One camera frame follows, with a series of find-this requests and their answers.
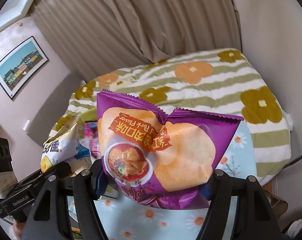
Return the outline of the beige curtain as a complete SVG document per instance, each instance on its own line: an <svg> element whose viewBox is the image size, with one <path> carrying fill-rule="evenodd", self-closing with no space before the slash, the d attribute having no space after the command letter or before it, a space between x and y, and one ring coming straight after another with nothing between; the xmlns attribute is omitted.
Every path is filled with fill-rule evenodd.
<svg viewBox="0 0 302 240"><path fill-rule="evenodd" d="M242 48L232 0L34 0L29 13L84 80L180 54Z"/></svg>

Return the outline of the framed building picture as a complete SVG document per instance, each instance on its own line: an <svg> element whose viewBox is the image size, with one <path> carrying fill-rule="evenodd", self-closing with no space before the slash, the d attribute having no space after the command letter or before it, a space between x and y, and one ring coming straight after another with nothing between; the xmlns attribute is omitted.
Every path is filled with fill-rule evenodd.
<svg viewBox="0 0 302 240"><path fill-rule="evenodd" d="M44 64L48 57L31 36L12 49L0 61L0 85L10 99Z"/></svg>

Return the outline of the green cardboard snack box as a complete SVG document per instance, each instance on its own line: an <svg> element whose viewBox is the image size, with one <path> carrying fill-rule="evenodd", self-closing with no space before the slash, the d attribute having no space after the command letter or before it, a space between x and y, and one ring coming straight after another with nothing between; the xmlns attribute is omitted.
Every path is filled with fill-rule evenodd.
<svg viewBox="0 0 302 240"><path fill-rule="evenodd" d="M81 124L84 124L85 122L97 122L97 108L94 107L83 113L78 113L75 116L75 120Z"/></svg>

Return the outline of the light blue daisy tablecloth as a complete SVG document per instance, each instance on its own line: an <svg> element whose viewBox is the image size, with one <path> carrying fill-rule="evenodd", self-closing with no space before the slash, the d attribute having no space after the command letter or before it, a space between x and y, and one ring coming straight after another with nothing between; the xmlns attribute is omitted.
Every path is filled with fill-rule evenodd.
<svg viewBox="0 0 302 240"><path fill-rule="evenodd" d="M241 122L218 169L245 179L257 174L254 148L246 122ZM137 204L120 194L94 202L109 239L196 239L207 209L163 210Z"/></svg>

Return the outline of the pink strawberry candy bag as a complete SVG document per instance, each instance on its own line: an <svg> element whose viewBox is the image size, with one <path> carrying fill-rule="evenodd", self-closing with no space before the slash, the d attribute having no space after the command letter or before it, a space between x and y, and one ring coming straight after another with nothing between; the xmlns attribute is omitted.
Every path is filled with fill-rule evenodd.
<svg viewBox="0 0 302 240"><path fill-rule="evenodd" d="M89 150L91 162L93 163L101 159L97 122L86 122L83 132L84 138L80 139L80 144Z"/></svg>

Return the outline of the green striped floral quilt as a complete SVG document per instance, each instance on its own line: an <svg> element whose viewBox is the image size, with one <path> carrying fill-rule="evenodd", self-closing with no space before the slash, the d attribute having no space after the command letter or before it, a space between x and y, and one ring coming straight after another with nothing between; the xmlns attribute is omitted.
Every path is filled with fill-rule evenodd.
<svg viewBox="0 0 302 240"><path fill-rule="evenodd" d="M237 132L236 152L252 145L257 177L266 184L289 163L290 127L285 112L265 81L237 49L199 51L149 65L121 68L75 90L65 114L50 131L96 106L103 89L149 101L167 113L175 108L243 116L249 135Z"/></svg>

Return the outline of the orange stick snack bag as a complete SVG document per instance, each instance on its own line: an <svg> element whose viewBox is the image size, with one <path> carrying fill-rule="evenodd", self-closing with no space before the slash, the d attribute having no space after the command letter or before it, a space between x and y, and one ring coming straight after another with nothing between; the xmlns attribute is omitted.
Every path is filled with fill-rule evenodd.
<svg viewBox="0 0 302 240"><path fill-rule="evenodd" d="M40 161L42 172L57 164L66 162L73 175L91 167L90 151L86 145L85 122L80 116L74 116L52 137L44 142Z"/></svg>

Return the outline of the purple potato chip bag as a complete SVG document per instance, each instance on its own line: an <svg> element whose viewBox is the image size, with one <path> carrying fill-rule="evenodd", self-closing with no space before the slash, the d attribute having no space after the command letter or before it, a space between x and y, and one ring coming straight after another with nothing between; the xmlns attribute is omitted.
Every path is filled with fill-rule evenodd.
<svg viewBox="0 0 302 240"><path fill-rule="evenodd" d="M140 98L97 94L104 172L138 204L204 209L201 188L221 161L242 117L176 108L167 114Z"/></svg>

